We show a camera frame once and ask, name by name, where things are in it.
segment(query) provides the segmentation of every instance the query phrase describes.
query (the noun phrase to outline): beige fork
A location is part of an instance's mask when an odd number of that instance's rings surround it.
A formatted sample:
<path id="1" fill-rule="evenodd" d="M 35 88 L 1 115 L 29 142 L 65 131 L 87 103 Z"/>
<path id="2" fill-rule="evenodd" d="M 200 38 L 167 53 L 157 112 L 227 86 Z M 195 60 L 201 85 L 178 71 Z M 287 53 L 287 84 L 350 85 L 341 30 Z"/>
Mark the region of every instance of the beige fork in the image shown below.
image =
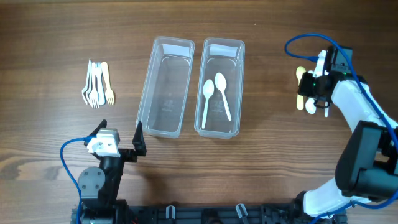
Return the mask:
<path id="1" fill-rule="evenodd" d="M 93 108 L 99 108 L 100 104 L 98 104 L 98 92 L 96 89 L 95 80 L 96 80 L 96 74 L 98 72 L 101 72 L 101 64 L 93 63 L 92 69 L 93 69 L 93 78 L 92 78 L 93 89 L 92 89 L 91 93 L 89 94 L 89 97 L 91 100 L 91 104 L 93 105 Z"/>
<path id="2" fill-rule="evenodd" d="M 114 105 L 114 93 L 111 89 L 111 80 L 109 79 L 109 68 L 106 62 L 101 64 L 102 73 L 104 75 L 106 91 L 105 91 L 105 98 L 109 105 Z"/>

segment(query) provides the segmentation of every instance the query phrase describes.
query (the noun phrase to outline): wooden table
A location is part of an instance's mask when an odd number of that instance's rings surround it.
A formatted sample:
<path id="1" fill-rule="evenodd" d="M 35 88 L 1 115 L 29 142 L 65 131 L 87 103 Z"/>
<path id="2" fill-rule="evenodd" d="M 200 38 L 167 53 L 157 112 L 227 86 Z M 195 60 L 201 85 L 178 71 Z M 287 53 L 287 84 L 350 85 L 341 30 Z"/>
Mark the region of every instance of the wooden table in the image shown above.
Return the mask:
<path id="1" fill-rule="evenodd" d="M 295 108 L 291 37 L 319 32 L 354 48 L 353 63 L 373 96 L 398 119 L 396 1 L 151 1 L 0 5 L 0 220 L 69 223 L 78 201 L 60 146 L 86 136 L 102 119 L 131 139 L 152 43 L 158 35 L 190 39 L 195 57 L 178 139 L 145 135 L 147 157 L 126 164 L 119 198 L 130 205 L 248 205 L 288 202 L 331 179 L 351 131 L 337 107 L 329 118 Z M 203 41 L 246 44 L 240 133 L 200 137 L 193 128 Z M 293 44 L 317 55 L 328 43 Z M 93 110 L 81 98 L 88 59 L 107 61 L 116 104 Z M 82 144 L 65 150 L 77 178 L 97 166 Z M 350 223 L 394 223 L 397 204 L 350 209 Z"/>

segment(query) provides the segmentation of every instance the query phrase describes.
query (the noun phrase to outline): beige spoon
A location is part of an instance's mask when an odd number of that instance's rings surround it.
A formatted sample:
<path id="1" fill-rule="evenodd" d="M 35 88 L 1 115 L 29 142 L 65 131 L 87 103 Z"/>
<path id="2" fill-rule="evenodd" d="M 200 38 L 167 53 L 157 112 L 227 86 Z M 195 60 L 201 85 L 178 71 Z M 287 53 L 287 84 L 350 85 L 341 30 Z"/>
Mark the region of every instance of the beige spoon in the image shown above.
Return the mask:
<path id="1" fill-rule="evenodd" d="M 298 66 L 296 69 L 296 77 L 298 79 L 298 85 L 300 86 L 301 77 L 305 73 L 305 68 L 303 66 Z M 304 97 L 297 94 L 297 109 L 304 109 Z"/>

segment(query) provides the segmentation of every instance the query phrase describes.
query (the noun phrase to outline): bin containing spoons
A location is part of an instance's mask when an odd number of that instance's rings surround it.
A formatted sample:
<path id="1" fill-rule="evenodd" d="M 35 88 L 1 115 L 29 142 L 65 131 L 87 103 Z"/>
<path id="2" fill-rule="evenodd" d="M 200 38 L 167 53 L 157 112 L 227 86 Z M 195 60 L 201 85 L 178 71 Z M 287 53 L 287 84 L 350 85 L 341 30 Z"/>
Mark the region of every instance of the bin containing spoons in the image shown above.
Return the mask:
<path id="1" fill-rule="evenodd" d="M 199 135 L 229 139 L 239 133 L 243 70 L 243 41 L 205 40 L 194 124 Z M 209 94 L 209 80 L 214 83 L 213 94 Z"/>

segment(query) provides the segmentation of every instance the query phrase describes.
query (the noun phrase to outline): plastic spoon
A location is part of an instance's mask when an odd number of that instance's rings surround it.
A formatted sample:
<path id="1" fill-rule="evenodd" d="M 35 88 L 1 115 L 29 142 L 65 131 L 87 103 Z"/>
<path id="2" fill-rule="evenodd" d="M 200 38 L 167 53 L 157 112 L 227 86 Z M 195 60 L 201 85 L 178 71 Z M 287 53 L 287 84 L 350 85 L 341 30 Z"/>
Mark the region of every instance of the plastic spoon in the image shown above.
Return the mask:
<path id="1" fill-rule="evenodd" d="M 207 80 L 205 82 L 205 85 L 203 86 L 203 94 L 206 98 L 206 103 L 205 103 L 205 109 L 203 110 L 203 119 L 201 121 L 201 128 L 204 129 L 206 125 L 206 119 L 207 119 L 207 107 L 209 104 L 209 98 L 213 95 L 214 93 L 214 83 L 212 80 Z"/>
<path id="2" fill-rule="evenodd" d="M 226 111 L 226 116 L 228 117 L 228 121 L 231 121 L 231 112 L 229 112 L 229 106 L 228 106 L 228 102 L 226 101 L 226 97 L 225 97 L 225 88 L 226 88 L 226 80 L 223 74 L 221 74 L 220 72 L 218 72 L 216 74 L 216 78 L 215 78 L 215 82 L 216 82 L 216 87 L 219 91 L 221 91 L 221 94 L 223 95 L 223 100 L 224 100 L 224 107 L 225 107 L 225 111 Z"/>
<path id="3" fill-rule="evenodd" d="M 303 66 L 298 66 L 296 69 L 296 77 L 298 79 L 298 86 L 300 86 L 300 81 L 301 81 L 301 78 L 303 77 L 304 73 L 305 73 L 305 68 Z M 296 107 L 299 110 L 304 109 L 304 97 L 299 94 L 297 94 Z"/>

